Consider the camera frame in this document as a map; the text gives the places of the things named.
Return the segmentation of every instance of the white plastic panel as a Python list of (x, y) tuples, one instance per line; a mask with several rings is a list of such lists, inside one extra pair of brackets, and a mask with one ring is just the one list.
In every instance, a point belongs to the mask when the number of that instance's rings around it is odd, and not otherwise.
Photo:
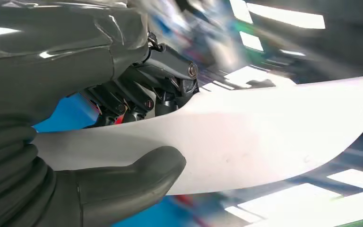
[(169, 194), (245, 188), (303, 174), (363, 132), (363, 77), (287, 87), (196, 94), (164, 116), (39, 134), (55, 170), (125, 166), (163, 145), (187, 159)]

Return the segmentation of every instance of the ceiling light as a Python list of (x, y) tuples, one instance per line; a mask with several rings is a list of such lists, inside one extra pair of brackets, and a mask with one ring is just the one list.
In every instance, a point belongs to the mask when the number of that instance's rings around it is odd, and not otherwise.
[(300, 53), (300, 52), (294, 52), (294, 51), (285, 51), (285, 50), (280, 50), (283, 53), (287, 53), (287, 54), (291, 54), (291, 55), (297, 55), (297, 56), (305, 56), (305, 54)]
[(230, 0), (234, 16), (244, 22), (252, 24), (250, 12), (248, 11), (247, 5), (243, 0)]
[(325, 29), (322, 15), (247, 3), (250, 12), (302, 28)]
[(252, 49), (259, 50), (259, 51), (264, 51), (264, 49), (262, 48), (262, 45), (261, 45), (261, 41), (259, 40), (258, 37), (254, 36), (254, 35), (250, 35), (245, 32), (240, 32), (240, 37), (242, 38), (244, 46), (247, 46)]

